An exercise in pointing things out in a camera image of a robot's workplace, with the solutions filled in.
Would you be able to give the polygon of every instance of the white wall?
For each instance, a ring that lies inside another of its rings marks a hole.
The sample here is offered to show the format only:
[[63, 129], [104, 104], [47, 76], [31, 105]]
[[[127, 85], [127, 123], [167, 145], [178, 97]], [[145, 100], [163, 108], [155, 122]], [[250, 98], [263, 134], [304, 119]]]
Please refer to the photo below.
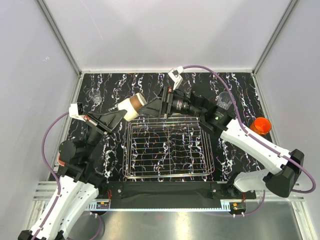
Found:
[[82, 70], [251, 70], [290, 0], [45, 0]]
[[[43, 135], [66, 112], [77, 77], [34, 0], [0, 1], [0, 53], [0, 239], [14, 240], [48, 176]], [[50, 161], [60, 129], [48, 136]]]
[[[298, 3], [267, 56], [257, 80], [281, 146], [304, 152], [318, 187], [305, 199], [320, 238], [320, 1]], [[308, 178], [300, 177], [304, 189]]]

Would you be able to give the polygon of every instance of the black table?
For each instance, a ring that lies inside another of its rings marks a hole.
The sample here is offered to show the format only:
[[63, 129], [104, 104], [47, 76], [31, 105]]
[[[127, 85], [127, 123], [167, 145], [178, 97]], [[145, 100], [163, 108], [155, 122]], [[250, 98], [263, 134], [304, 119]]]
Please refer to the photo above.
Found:
[[[241, 120], [246, 126], [255, 118], [263, 117], [263, 110], [250, 73], [219, 73], [225, 79], [233, 93]], [[192, 86], [201, 82], [206, 91], [216, 97], [225, 91], [223, 85], [210, 73], [183, 73], [180, 90], [190, 94]], [[147, 101], [153, 99], [163, 86], [173, 86], [166, 73], [86, 73], [78, 95], [78, 102], [83, 104], [85, 113], [107, 113], [115, 110], [117, 104], [136, 93], [142, 93]], [[94, 105], [89, 98], [91, 89], [99, 89], [102, 103]], [[114, 134], [105, 136], [92, 153], [96, 170], [102, 172], [109, 181], [132, 181], [122, 173], [124, 155], [124, 132], [126, 121], [123, 120]], [[87, 131], [84, 122], [73, 119], [67, 138], [83, 138]], [[215, 170], [207, 177], [147, 178], [143, 181], [226, 181], [234, 172], [251, 172], [264, 166], [238, 147], [220, 140], [212, 149]]]

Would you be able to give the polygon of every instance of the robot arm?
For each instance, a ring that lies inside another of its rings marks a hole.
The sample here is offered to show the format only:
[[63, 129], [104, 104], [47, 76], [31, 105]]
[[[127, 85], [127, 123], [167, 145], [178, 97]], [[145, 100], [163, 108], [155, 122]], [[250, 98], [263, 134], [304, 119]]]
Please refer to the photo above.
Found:
[[[175, 88], [181, 82], [180, 71], [172, 70], [169, 76], [175, 82]], [[274, 194], [286, 198], [291, 193], [299, 175], [300, 169], [287, 161], [283, 156], [288, 157], [299, 165], [303, 165], [304, 154], [299, 150], [290, 152], [256, 134], [248, 127], [240, 126], [233, 109], [223, 107], [211, 102], [203, 96], [204, 87], [196, 83], [190, 93], [190, 97], [183, 92], [171, 87], [163, 87], [160, 94], [150, 103], [143, 106], [140, 114], [152, 115], [155, 117], [168, 118], [172, 113], [180, 113], [199, 118], [199, 125], [210, 134], [213, 143], [218, 143], [221, 138], [240, 149], [246, 151], [264, 166], [264, 170], [255, 172], [235, 173], [231, 176], [227, 190], [235, 196], [238, 192], [245, 193], [250, 190], [269, 189]]]
[[95, 171], [90, 155], [102, 139], [111, 134], [126, 116], [122, 109], [104, 115], [84, 114], [82, 104], [71, 104], [69, 116], [84, 121], [88, 132], [83, 140], [66, 140], [59, 146], [59, 162], [63, 165], [59, 178], [61, 191], [56, 189], [39, 220], [30, 230], [22, 231], [18, 240], [66, 240], [88, 204], [99, 193], [107, 192], [107, 179]]

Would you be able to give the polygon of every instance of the metal floor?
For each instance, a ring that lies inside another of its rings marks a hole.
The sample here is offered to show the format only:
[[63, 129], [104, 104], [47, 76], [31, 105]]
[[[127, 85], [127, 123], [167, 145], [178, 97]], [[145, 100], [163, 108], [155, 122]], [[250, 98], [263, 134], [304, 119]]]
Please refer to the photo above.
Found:
[[[257, 207], [248, 202], [248, 212]], [[106, 212], [103, 233], [96, 240], [301, 240], [290, 202], [266, 202], [247, 217], [219, 217], [210, 212]], [[70, 238], [88, 240], [99, 220], [81, 217]]]

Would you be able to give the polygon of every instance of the wire rack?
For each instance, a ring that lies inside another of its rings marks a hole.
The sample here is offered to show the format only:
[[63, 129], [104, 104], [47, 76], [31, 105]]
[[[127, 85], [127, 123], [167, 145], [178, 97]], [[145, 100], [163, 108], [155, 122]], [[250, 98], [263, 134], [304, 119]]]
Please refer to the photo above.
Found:
[[196, 117], [141, 116], [126, 123], [123, 148], [128, 179], [206, 176], [215, 170], [210, 137]]

